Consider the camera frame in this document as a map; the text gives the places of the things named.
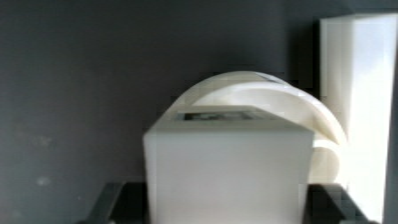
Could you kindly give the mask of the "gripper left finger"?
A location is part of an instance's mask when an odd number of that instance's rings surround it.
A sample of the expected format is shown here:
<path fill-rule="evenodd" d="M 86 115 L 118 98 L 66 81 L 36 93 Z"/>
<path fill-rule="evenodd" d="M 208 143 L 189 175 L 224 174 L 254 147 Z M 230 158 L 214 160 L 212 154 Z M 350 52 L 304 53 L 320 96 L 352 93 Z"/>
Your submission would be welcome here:
<path fill-rule="evenodd" d="M 148 224 L 144 182 L 105 184 L 87 218 L 77 224 Z"/>

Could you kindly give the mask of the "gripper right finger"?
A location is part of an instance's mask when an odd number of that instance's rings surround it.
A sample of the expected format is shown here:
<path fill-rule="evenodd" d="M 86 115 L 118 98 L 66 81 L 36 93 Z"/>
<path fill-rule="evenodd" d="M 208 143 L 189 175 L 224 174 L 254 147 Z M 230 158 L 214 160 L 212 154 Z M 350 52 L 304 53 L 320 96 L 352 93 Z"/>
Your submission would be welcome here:
<path fill-rule="evenodd" d="M 308 186 L 306 224 L 381 224 L 368 219 L 338 184 Z"/>

